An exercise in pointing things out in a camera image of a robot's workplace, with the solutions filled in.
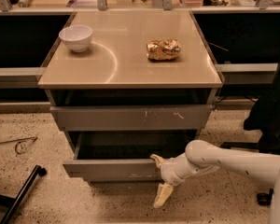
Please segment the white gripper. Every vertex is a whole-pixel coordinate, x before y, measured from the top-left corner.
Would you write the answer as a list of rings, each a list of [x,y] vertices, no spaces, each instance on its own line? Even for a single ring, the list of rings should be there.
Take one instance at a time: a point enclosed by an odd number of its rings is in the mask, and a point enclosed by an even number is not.
[[[174,191],[173,186],[183,183],[188,174],[188,160],[185,157],[164,159],[157,154],[151,154],[156,167],[161,169],[161,178],[165,183],[159,184],[153,207],[161,208]]]

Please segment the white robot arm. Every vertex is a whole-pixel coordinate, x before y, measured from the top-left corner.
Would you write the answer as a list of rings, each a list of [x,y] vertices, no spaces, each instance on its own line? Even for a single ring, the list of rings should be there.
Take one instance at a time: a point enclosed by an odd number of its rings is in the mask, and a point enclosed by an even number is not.
[[[159,184],[153,206],[160,208],[172,194],[174,187],[192,176],[206,175],[223,168],[238,175],[257,180],[273,189],[268,224],[280,224],[280,155],[226,149],[203,140],[193,140],[181,155],[164,159],[150,156],[161,170],[163,184]]]

